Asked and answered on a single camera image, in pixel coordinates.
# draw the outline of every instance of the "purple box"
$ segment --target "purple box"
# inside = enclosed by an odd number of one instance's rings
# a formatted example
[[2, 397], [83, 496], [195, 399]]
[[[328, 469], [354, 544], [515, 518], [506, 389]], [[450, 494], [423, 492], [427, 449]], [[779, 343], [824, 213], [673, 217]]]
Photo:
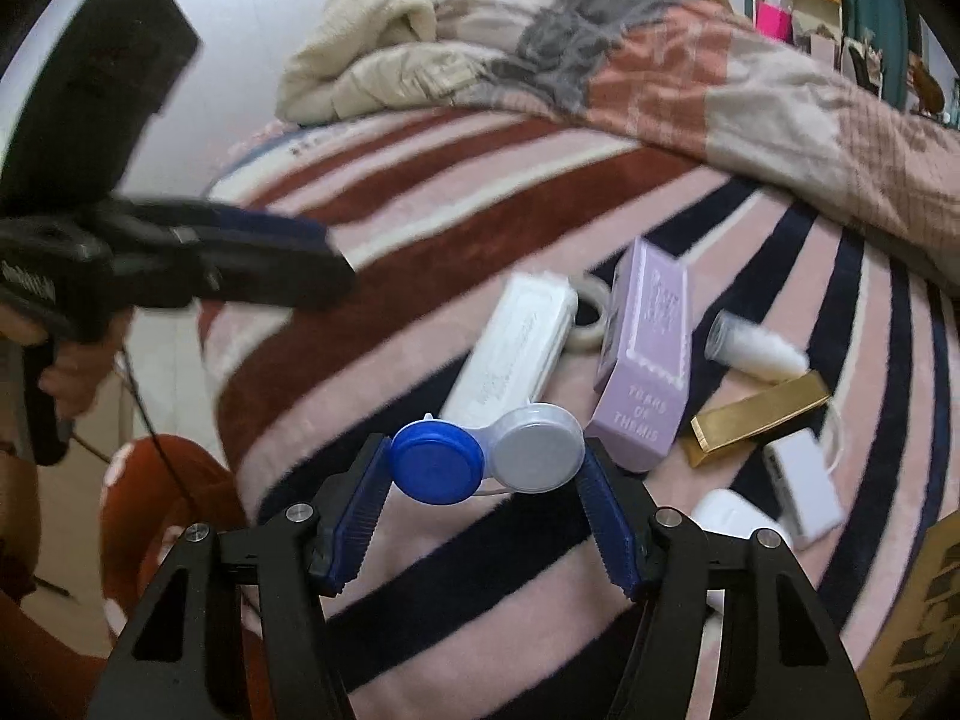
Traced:
[[685, 266], [637, 238], [617, 263], [593, 388], [601, 392], [584, 435], [628, 471], [648, 471], [670, 451], [690, 381]]

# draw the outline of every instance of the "blue gripper pad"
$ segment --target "blue gripper pad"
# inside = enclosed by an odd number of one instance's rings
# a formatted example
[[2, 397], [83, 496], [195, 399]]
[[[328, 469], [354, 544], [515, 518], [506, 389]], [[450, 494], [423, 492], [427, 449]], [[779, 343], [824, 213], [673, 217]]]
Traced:
[[616, 502], [606, 472], [589, 447], [584, 454], [584, 464], [577, 472], [576, 484], [607, 576], [628, 598], [634, 597], [640, 587], [634, 533]]
[[325, 242], [326, 225], [310, 218], [280, 217], [263, 211], [248, 211], [223, 203], [210, 203], [216, 223], [221, 229], [238, 230], [258, 235], [273, 235], [304, 242]]
[[390, 491], [390, 439], [373, 435], [344, 473], [328, 478], [313, 499], [320, 522], [309, 574], [332, 598], [356, 579]]

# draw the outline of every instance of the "white power bank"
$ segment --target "white power bank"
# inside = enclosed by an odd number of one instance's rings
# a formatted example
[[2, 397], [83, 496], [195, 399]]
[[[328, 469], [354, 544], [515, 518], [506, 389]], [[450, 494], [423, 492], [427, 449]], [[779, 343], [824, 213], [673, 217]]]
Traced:
[[[786, 545], [792, 546], [789, 533], [779, 523], [767, 517], [750, 501], [733, 490], [711, 490], [694, 507], [690, 519], [696, 522], [701, 530], [712, 533], [723, 533], [724, 536], [750, 538], [754, 531], [760, 528], [769, 528], [784, 537]], [[707, 603], [723, 614], [723, 590], [708, 590]]]
[[791, 433], [763, 447], [784, 521], [800, 548], [810, 546], [843, 522], [836, 488], [813, 430]]
[[539, 400], [577, 313], [565, 276], [511, 274], [440, 419], [483, 428]]

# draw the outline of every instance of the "hand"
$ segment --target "hand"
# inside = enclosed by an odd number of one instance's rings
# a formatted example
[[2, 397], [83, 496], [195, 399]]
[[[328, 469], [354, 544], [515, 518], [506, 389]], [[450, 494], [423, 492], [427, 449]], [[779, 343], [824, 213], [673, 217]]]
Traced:
[[[98, 386], [113, 370], [113, 357], [123, 346], [132, 319], [133, 310], [116, 314], [107, 335], [97, 343], [59, 344], [54, 364], [42, 373], [38, 384], [56, 401], [60, 419], [73, 419], [93, 405]], [[42, 327], [5, 305], [0, 305], [0, 335], [21, 346], [41, 343], [47, 337]]]

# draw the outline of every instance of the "cardboard box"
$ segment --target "cardboard box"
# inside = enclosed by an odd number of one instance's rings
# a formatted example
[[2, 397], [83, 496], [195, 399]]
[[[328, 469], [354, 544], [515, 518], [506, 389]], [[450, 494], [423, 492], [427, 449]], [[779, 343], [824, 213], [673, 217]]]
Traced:
[[872, 720], [960, 717], [960, 512], [931, 527], [857, 671]]
[[584, 430], [623, 469], [648, 471], [673, 445], [686, 407], [691, 330], [685, 267], [637, 238], [613, 276], [593, 386], [602, 395]]

